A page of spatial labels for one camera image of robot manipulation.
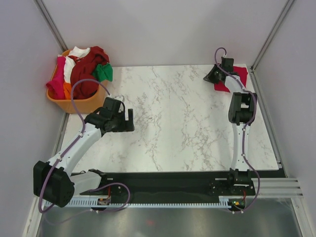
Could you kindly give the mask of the crimson pink t shirt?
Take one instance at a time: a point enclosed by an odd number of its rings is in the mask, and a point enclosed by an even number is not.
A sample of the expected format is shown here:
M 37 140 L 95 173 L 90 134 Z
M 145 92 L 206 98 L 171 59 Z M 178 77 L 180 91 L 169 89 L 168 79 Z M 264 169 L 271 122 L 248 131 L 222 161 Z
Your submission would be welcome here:
M 247 84 L 247 77 L 248 77 L 248 71 L 246 67 L 239 67 L 239 66 L 233 66 L 234 72 L 237 73 L 237 75 L 240 77 L 240 80 L 244 86 Z M 216 91 L 222 91 L 222 92 L 228 92 L 230 93 L 230 90 L 224 86 L 224 84 L 220 81 L 218 84 L 214 85 L 214 89 Z

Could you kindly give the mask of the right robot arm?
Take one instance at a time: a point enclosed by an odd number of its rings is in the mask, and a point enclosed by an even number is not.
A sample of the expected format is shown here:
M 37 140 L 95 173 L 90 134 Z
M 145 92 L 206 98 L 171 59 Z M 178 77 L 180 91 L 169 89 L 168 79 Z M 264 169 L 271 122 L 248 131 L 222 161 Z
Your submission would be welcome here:
M 242 191 L 244 186 L 251 185 L 252 166 L 247 156 L 251 124 L 257 112 L 257 96 L 246 88 L 238 74 L 225 72 L 217 64 L 203 79 L 214 85 L 222 82 L 232 94 L 228 120 L 233 128 L 234 147 L 226 188 L 229 193 L 235 195 Z

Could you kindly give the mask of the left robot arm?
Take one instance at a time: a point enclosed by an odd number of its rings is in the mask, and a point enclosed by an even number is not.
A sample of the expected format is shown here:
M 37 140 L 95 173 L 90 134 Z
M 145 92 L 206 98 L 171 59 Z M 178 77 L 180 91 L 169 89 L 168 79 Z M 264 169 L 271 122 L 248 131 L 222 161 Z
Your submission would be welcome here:
M 104 194 L 108 190 L 108 181 L 101 178 L 100 171 L 93 169 L 78 175 L 72 175 L 72 172 L 83 155 L 106 133 L 134 130 L 133 109 L 101 107 L 88 114 L 82 129 L 64 149 L 47 162 L 38 161 L 33 168 L 34 194 L 39 197 L 40 212 L 45 212 L 43 201 L 64 207 L 75 195 L 85 192 Z

